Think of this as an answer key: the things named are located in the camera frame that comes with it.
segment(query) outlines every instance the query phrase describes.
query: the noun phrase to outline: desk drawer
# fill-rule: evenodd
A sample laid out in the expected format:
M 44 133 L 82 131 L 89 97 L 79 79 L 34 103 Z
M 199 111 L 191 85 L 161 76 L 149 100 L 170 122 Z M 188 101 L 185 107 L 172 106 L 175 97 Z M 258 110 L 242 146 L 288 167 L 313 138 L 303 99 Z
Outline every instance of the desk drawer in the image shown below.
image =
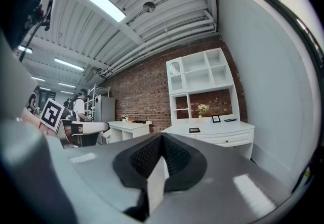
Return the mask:
M 212 144 L 225 143 L 229 144 L 232 142 L 253 142 L 253 130 L 237 131 L 224 134 L 214 135 L 196 135 L 196 139 Z

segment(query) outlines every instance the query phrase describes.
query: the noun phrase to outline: person wearing white shirt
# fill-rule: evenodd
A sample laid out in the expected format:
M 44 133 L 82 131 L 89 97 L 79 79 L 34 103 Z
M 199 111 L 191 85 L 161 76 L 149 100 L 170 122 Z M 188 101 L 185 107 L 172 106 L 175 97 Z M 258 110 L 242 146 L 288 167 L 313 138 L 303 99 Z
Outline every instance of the person wearing white shirt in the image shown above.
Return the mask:
M 77 121 L 90 121 L 85 112 L 85 100 L 87 96 L 87 90 L 83 88 L 77 93 L 77 98 L 73 102 L 73 111 L 75 112 Z

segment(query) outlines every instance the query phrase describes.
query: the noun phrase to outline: ceiling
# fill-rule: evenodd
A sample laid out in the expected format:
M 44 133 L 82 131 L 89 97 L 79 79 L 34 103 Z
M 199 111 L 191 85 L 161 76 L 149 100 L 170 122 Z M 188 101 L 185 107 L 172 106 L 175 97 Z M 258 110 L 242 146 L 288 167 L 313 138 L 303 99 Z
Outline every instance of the ceiling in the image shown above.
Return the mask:
M 43 0 L 44 10 L 48 1 Z M 27 53 L 23 62 L 33 76 L 45 80 L 40 86 L 77 91 L 57 84 L 62 82 L 75 85 L 76 89 L 90 88 L 107 75 L 109 66 L 135 48 L 166 31 L 205 20 L 204 10 L 216 22 L 216 0 L 111 1 L 125 9 L 127 16 L 120 23 L 88 0 L 55 0 L 50 30 L 44 31 L 41 27 L 37 31 L 30 44 L 33 54 Z M 156 5 L 153 13 L 143 11 L 148 1 Z M 58 64 L 54 58 L 84 67 L 85 71 Z

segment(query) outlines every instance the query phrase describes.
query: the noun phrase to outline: white hutch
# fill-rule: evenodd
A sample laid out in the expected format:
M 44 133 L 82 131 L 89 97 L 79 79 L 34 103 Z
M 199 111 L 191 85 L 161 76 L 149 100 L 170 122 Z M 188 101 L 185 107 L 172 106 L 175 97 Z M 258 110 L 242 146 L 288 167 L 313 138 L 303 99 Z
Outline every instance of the white hutch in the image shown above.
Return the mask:
M 172 126 L 162 132 L 228 147 L 250 159 L 254 126 L 240 121 L 236 89 L 222 49 L 212 49 L 167 61 L 167 74 Z M 229 90 L 232 114 L 220 116 L 221 122 L 218 123 L 213 123 L 211 117 L 202 118 L 202 123 L 199 123 L 198 118 L 192 118 L 190 95 L 221 89 Z M 177 109 L 177 97 L 187 98 L 187 108 Z M 187 111 L 188 118 L 178 119 L 179 110 Z M 237 120 L 224 121 L 230 118 Z M 195 127 L 198 127 L 200 132 L 190 133 L 189 128 Z

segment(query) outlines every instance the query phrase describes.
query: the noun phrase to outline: white table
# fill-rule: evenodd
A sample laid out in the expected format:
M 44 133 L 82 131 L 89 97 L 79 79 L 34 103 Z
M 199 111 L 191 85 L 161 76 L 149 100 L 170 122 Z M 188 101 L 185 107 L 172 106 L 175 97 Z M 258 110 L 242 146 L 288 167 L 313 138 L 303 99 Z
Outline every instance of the white table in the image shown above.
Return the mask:
M 200 132 L 190 133 L 189 128 L 199 128 Z M 178 134 L 235 150 L 250 159 L 255 126 L 241 121 L 217 123 L 175 124 L 162 132 Z
M 133 123 L 124 121 L 110 121 L 110 143 L 125 141 L 150 133 L 150 123 Z

